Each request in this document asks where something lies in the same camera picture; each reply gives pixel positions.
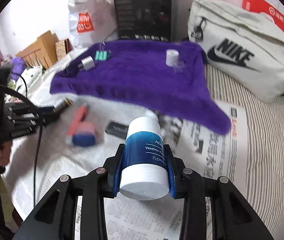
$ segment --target screw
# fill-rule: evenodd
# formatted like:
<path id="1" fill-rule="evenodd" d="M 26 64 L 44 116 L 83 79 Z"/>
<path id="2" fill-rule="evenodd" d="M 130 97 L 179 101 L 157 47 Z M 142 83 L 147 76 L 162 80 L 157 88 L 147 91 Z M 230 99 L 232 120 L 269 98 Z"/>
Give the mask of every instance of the screw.
<path id="1" fill-rule="evenodd" d="M 190 168 L 185 168 L 184 170 L 183 170 L 183 173 L 184 174 L 192 174 L 192 170 L 190 169 Z"/>
<path id="2" fill-rule="evenodd" d="M 221 177 L 220 178 L 220 182 L 222 182 L 222 183 L 228 183 L 229 182 L 229 179 L 227 178 L 227 177 Z"/>
<path id="3" fill-rule="evenodd" d="M 60 181 L 61 182 L 66 182 L 68 180 L 69 180 L 69 176 L 68 175 L 63 175 L 63 176 L 60 177 Z"/>
<path id="4" fill-rule="evenodd" d="M 97 174 L 103 174 L 103 173 L 105 173 L 105 172 L 106 172 L 106 169 L 104 169 L 103 167 L 96 169 L 96 173 L 97 173 Z"/>

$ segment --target wooden bed frame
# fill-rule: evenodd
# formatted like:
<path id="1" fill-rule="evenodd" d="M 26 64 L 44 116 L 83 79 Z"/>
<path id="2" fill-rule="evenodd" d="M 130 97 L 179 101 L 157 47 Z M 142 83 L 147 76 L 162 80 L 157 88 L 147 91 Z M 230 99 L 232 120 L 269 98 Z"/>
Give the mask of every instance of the wooden bed frame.
<path id="1" fill-rule="evenodd" d="M 24 59 L 27 66 L 43 66 L 50 68 L 57 62 L 55 43 L 58 41 L 56 34 L 47 31 L 23 51 L 16 54 Z"/>

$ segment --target black small box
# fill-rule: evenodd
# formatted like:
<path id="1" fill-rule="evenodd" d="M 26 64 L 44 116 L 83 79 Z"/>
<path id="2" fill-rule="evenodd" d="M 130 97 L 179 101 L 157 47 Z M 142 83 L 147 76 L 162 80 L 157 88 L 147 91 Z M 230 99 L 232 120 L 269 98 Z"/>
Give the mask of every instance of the black small box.
<path id="1" fill-rule="evenodd" d="M 114 0 L 120 39 L 172 41 L 175 0 Z"/>

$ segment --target cable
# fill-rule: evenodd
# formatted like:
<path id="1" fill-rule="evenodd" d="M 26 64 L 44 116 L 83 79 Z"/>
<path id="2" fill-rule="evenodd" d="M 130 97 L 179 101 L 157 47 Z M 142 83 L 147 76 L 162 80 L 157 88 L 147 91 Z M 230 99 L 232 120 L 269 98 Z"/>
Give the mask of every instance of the cable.
<path id="1" fill-rule="evenodd" d="M 35 207 L 35 195 L 36 195 L 36 166 L 37 166 L 37 157 L 40 149 L 41 139 L 42 139 L 42 132 L 43 132 L 43 119 L 41 113 L 38 111 L 37 107 L 25 96 L 21 95 L 19 92 L 16 92 L 8 87 L 0 85 L 0 93 L 8 94 L 10 96 L 14 96 L 16 98 L 19 98 L 23 100 L 24 103 L 28 104 L 30 109 L 33 111 L 32 114 L 38 115 L 39 120 L 39 135 L 38 135 L 38 141 L 37 141 L 37 148 L 35 153 L 35 160 L 34 160 L 34 177 L 33 177 L 33 206 Z"/>
<path id="2" fill-rule="evenodd" d="M 27 98 L 27 85 L 26 85 L 25 79 L 24 79 L 20 74 L 18 74 L 18 73 L 12 72 L 11 74 L 17 75 L 17 76 L 19 76 L 19 77 L 23 80 L 24 85 L 25 85 L 25 97 Z"/>

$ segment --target nike bag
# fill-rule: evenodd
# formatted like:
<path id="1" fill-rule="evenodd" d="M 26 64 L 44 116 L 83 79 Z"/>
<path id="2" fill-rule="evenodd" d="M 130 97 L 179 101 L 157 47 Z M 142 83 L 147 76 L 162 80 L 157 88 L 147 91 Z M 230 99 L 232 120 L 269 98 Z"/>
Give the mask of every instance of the nike bag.
<path id="1" fill-rule="evenodd" d="M 193 0 L 188 35 L 212 66 L 261 100 L 284 94 L 284 32 L 263 15 L 221 0 Z"/>
<path id="2" fill-rule="evenodd" d="M 114 5 L 107 0 L 69 0 L 69 32 L 74 48 L 104 41 L 116 30 Z"/>

